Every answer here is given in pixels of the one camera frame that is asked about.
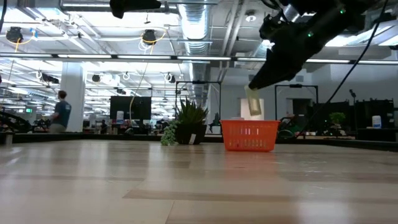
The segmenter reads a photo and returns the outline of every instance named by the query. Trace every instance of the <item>plastic basket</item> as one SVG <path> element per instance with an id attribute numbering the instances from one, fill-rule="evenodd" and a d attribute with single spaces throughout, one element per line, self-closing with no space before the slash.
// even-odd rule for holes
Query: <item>plastic basket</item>
<path id="1" fill-rule="evenodd" d="M 225 149 L 228 151 L 274 150 L 280 121 L 221 121 Z"/>

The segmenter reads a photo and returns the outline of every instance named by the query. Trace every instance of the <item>small plant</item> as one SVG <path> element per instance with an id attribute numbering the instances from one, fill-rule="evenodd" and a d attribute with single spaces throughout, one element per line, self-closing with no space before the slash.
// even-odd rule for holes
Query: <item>small plant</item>
<path id="1" fill-rule="evenodd" d="M 162 143 L 163 146 L 175 145 L 175 130 L 177 129 L 177 125 L 179 123 L 179 121 L 171 121 L 170 125 L 164 129 L 164 134 L 160 140 L 160 143 Z"/>
<path id="2" fill-rule="evenodd" d="M 339 112 L 331 113 L 329 114 L 329 117 L 333 124 L 341 124 L 346 119 L 346 115 Z"/>
<path id="3" fill-rule="evenodd" d="M 197 106 L 185 97 L 185 104 L 180 99 L 181 109 L 178 109 L 177 119 L 181 124 L 203 124 L 207 117 L 208 110 Z"/>

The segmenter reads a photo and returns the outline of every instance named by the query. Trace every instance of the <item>person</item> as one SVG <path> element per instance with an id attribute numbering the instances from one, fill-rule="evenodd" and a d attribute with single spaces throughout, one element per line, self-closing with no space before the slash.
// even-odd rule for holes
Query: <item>person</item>
<path id="1" fill-rule="evenodd" d="M 55 112 L 51 115 L 51 126 L 49 132 L 52 134 L 63 133 L 67 130 L 70 112 L 72 106 L 65 101 L 67 93 L 63 90 L 58 92 L 58 99 L 60 100 L 55 105 Z"/>
<path id="2" fill-rule="evenodd" d="M 101 124 L 101 134 L 106 134 L 106 129 L 108 128 L 108 125 L 106 125 L 105 120 L 102 120 Z"/>

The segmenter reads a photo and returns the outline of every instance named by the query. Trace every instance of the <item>silver ductwork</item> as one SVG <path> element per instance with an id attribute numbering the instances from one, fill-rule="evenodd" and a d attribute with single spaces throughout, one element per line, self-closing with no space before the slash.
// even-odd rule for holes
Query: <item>silver ductwork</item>
<path id="1" fill-rule="evenodd" d="M 178 10 L 181 15 L 181 27 L 185 39 L 203 40 L 208 35 L 210 7 L 201 4 L 180 4 Z M 208 43 L 186 42 L 188 55 L 207 55 Z M 210 67 L 205 63 L 190 63 L 190 78 L 192 81 L 210 80 Z M 208 85 L 193 87 L 198 105 L 206 105 Z"/>

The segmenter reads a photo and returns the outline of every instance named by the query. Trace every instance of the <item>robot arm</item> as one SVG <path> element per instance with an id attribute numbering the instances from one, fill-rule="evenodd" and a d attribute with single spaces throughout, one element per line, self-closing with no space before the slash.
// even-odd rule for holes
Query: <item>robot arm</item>
<path id="1" fill-rule="evenodd" d="M 287 21 L 280 11 L 268 15 L 260 28 L 260 37 L 275 45 L 267 51 L 267 61 L 249 84 L 258 90 L 291 80 L 303 64 L 319 53 L 331 39 L 361 20 L 363 12 L 381 0 L 280 0 L 300 15 L 315 13 L 306 23 Z"/>

